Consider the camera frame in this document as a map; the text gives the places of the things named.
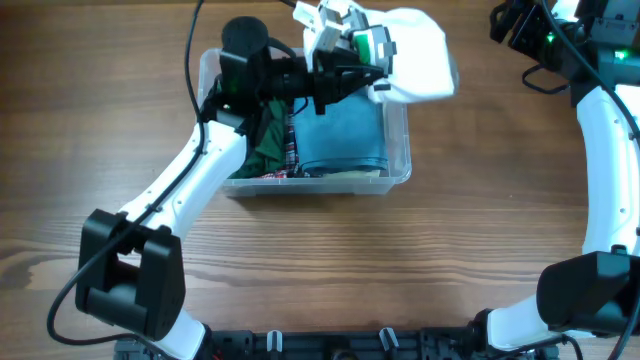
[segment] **green led light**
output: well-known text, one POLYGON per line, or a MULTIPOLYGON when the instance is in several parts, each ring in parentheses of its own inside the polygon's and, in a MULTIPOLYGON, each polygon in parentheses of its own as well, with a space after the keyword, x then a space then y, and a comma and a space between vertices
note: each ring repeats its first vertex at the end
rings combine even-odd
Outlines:
POLYGON ((232 95, 235 95, 238 93, 238 90, 240 90, 240 79, 238 78, 231 79, 231 83, 229 84, 229 92, 232 95))
POLYGON ((626 59, 626 58, 629 56, 629 52, 628 52, 628 51, 626 51, 626 50, 623 50, 623 51, 616 51, 616 52, 614 53, 614 56, 615 56, 615 57, 616 57, 616 59, 618 59, 618 60, 624 60, 624 59, 626 59))

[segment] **folded clothing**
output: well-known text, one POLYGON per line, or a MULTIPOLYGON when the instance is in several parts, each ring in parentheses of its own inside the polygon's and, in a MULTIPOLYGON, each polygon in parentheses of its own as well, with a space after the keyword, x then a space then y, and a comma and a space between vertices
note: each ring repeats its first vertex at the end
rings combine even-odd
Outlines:
MULTIPOLYGON (((296 108, 304 99, 296 100, 296 108)), ((294 119, 300 167, 312 176, 387 170, 382 105, 362 89, 316 115, 313 99, 294 119)))

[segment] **black mounting bracket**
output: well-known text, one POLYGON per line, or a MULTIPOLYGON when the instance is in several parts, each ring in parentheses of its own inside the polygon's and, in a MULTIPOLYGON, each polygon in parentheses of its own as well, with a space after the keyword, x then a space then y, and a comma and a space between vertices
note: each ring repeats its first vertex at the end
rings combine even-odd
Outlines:
MULTIPOLYGON (((486 360, 499 352, 468 352, 470 327, 424 328, 419 331, 266 334, 213 331, 209 348, 196 360, 486 360)), ((558 360, 556 346, 505 360, 558 360)), ((116 344, 114 360, 159 360, 141 344, 116 344)))
MULTIPOLYGON (((130 225, 126 214, 95 210, 82 227, 78 268, 130 225)), ((180 239, 167 227, 139 226, 80 279, 76 307, 110 325, 159 340, 178 318, 185 292, 180 239), (141 254, 140 267, 118 259, 118 254, 131 251, 141 254)))

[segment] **green cloth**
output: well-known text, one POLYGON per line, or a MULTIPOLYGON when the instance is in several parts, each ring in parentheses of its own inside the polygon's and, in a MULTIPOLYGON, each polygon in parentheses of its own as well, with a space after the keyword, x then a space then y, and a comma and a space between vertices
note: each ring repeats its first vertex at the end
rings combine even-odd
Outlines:
POLYGON ((285 165, 284 135, 287 131, 288 107, 284 101, 269 102, 271 120, 260 144, 256 146, 240 170, 230 179, 251 179, 273 173, 285 165))

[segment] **cable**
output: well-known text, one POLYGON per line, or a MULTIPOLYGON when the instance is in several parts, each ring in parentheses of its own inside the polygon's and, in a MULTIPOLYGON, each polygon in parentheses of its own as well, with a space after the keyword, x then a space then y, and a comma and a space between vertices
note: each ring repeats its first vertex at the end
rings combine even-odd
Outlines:
POLYGON ((290 47, 285 45, 285 43, 283 43, 282 41, 280 41, 280 40, 278 40, 276 38, 269 38, 269 46, 274 48, 274 49, 278 49, 278 50, 282 51, 283 53, 287 54, 287 56, 289 56, 292 59, 295 59, 297 57, 296 52, 293 51, 293 49, 291 49, 290 47))
POLYGON ((200 115, 200 110, 198 108, 198 103, 196 101, 195 93, 193 91, 193 85, 191 83, 191 74, 190 74, 190 71, 189 71, 189 58, 190 58, 190 53, 191 53, 191 42, 193 40, 193 32, 195 30, 196 22, 197 22, 197 19, 198 19, 198 13, 200 12, 200 8, 202 7, 203 3, 204 3, 204 0, 198 0, 198 4, 197 4, 196 9, 194 11, 193 21, 191 23, 191 29, 189 31, 189 37, 188 37, 188 40, 187 40, 187 46, 186 46, 185 58, 184 58, 185 78, 186 78, 186 82, 187 82, 187 90, 189 91, 189 98, 191 100, 191 104, 193 105, 194 111, 196 113, 196 119, 197 119, 199 131, 200 131, 200 142, 198 144, 198 147, 196 148, 196 150, 195 150, 195 152, 193 154, 193 157, 191 158, 191 161, 189 161, 187 166, 185 166, 185 168, 182 170, 182 172, 171 182, 171 184, 169 184, 169 186, 160 194, 160 196, 158 196, 158 198, 151 205, 149 205, 149 207, 137 219, 135 219, 131 223, 131 225, 129 225, 121 233, 117 234, 112 240, 110 240, 107 243, 107 245, 105 245, 102 249, 100 249, 100 251, 98 251, 95 255, 93 255, 80 268, 80 270, 78 270, 71 277, 71 279, 69 279, 69 281, 65 284, 65 286, 62 288, 62 290, 60 290, 60 292, 56 296, 55 300, 53 301, 53 304, 51 305, 51 308, 49 309, 49 314, 47 316, 47 332, 49 333, 49 336, 51 336, 51 338, 53 340, 57 341, 57 342, 60 342, 60 343, 65 344, 65 345, 72 345, 72 346, 86 346, 86 345, 102 344, 102 343, 105 343, 105 342, 110 342, 110 341, 115 341, 115 340, 134 340, 134 341, 138 341, 138 342, 142 343, 147 348, 152 349, 153 351, 160 353, 163 357, 171 359, 171 356, 168 356, 166 353, 164 353, 160 349, 157 349, 155 346, 153 346, 149 341, 147 341, 146 339, 144 339, 144 338, 142 338, 142 337, 140 337, 140 336, 138 336, 136 334, 117 334, 117 335, 111 335, 111 336, 106 336, 106 337, 101 337, 101 338, 83 339, 83 340, 69 339, 69 338, 64 337, 64 336, 62 336, 62 335, 60 335, 60 334, 58 334, 56 332, 56 329, 55 329, 55 318, 56 318, 56 314, 58 313, 58 310, 60 309, 60 305, 62 304, 62 301, 69 294, 71 289, 78 283, 78 281, 83 276, 85 276, 85 274, 101 258, 107 256, 108 254, 110 254, 111 252, 116 250, 117 247, 119 245, 121 245, 127 239, 127 237, 133 231, 135 231, 138 228, 138 226, 140 226, 142 224, 142 222, 144 222, 144 220, 147 217, 149 217, 149 215, 151 215, 155 211, 155 209, 158 208, 158 206, 160 206, 162 204, 162 202, 166 199, 166 197, 169 196, 169 194, 171 194, 171 192, 173 192, 173 190, 182 182, 182 180, 187 176, 187 174, 189 174, 191 169, 195 166, 196 162, 198 161, 198 158, 203 153, 204 145, 205 145, 204 123, 202 122, 202 117, 200 115))
MULTIPOLYGON (((594 78, 600 84, 602 89, 611 97, 611 99, 613 99, 613 102, 618 106, 618 108, 622 112, 622 115, 624 115, 624 117, 626 118, 627 123, 629 123, 629 127, 631 128, 631 133, 632 133, 631 134, 632 139, 635 139, 636 142, 638 143, 638 146, 640 147, 640 129, 638 128, 638 124, 636 123, 633 115, 631 115, 631 112, 629 111, 629 109, 624 105, 624 102, 622 101, 622 99, 620 99, 618 94, 616 94, 616 92, 613 91, 613 89, 607 85, 607 83, 602 79, 600 74, 598 74, 598 72, 589 64, 589 62, 587 62, 584 56, 582 56, 582 54, 578 51, 578 49, 571 43, 571 41, 569 41, 567 36, 560 30, 560 26, 558 26, 558 23, 555 21, 555 19, 553 18, 553 15, 551 14, 551 10, 549 10, 549 3, 547 2, 547 0, 540 0, 540 3, 542 5, 542 10, 544 11, 545 17, 547 18, 547 21, 549 21, 551 28, 553 29, 553 32, 556 34, 556 36, 560 38, 560 40, 562 40, 566 49, 569 50, 569 52, 573 55, 573 57, 587 70, 587 72, 589 72, 591 77, 594 78)), ((616 346, 613 348, 611 355, 609 355, 609 360, 617 360, 622 354, 622 351, 624 350, 624 347, 627 344, 627 340, 629 340, 629 337, 631 336, 631 333, 633 332, 636 326, 639 314, 640 314, 640 290, 638 290, 633 313, 631 314, 631 317, 627 322, 627 326, 624 332, 622 333, 622 335, 620 335, 620 338, 618 339, 616 346)))
POLYGON ((281 2, 281 3, 283 3, 283 4, 285 4, 285 5, 287 5, 287 6, 292 7, 292 8, 294 8, 294 9, 296 8, 296 3, 294 3, 294 2, 293 2, 293 1, 291 1, 291 0, 280 0, 280 2, 281 2))
POLYGON ((309 98, 304 98, 304 105, 302 105, 302 107, 300 109, 298 109, 298 111, 294 112, 291 117, 295 117, 300 115, 300 113, 302 113, 304 111, 304 109, 307 108, 307 106, 309 106, 309 98))
POLYGON ((551 339, 551 340, 546 340, 546 341, 541 341, 539 343, 535 343, 535 344, 531 344, 531 345, 527 345, 527 346, 523 346, 521 348, 512 350, 512 351, 508 351, 502 354, 498 354, 495 356, 490 357, 488 360, 499 360, 499 359, 504 359, 504 358, 508 358, 511 356, 517 356, 520 355, 522 353, 525 353, 527 351, 531 351, 531 350, 538 350, 538 349, 544 349, 546 347, 550 347, 550 346, 555 346, 557 344, 562 343, 563 345, 566 345, 567 343, 571 343, 571 345, 573 346, 573 350, 575 350, 576 352, 576 359, 577 360, 583 360, 582 357, 582 350, 580 349, 580 345, 578 344, 578 342, 576 341, 576 339, 567 336, 567 335, 561 335, 560 337, 551 339))
POLYGON ((556 95, 559 94, 565 90, 567 90, 569 88, 569 84, 565 84, 562 86, 558 86, 557 88, 551 89, 551 90, 547 90, 547 89, 543 89, 541 87, 538 87, 536 85, 533 85, 532 83, 530 83, 529 81, 527 81, 527 77, 541 69, 545 69, 544 65, 542 64, 538 64, 530 69, 528 69, 527 71, 522 73, 522 83, 524 84, 524 86, 528 87, 529 89, 535 90, 539 93, 545 94, 545 95, 556 95))
POLYGON ((627 341, 629 341, 629 337, 633 333, 633 330, 638 323, 638 316, 640 316, 640 281, 638 282, 638 289, 636 290, 638 293, 636 294, 636 302, 633 305, 633 311, 631 312, 631 317, 627 322, 627 326, 624 329, 620 338, 618 338, 618 342, 616 342, 616 346, 613 347, 611 351, 611 355, 609 355, 609 360, 617 360, 620 355, 622 355, 622 351, 624 347, 627 345, 627 341))

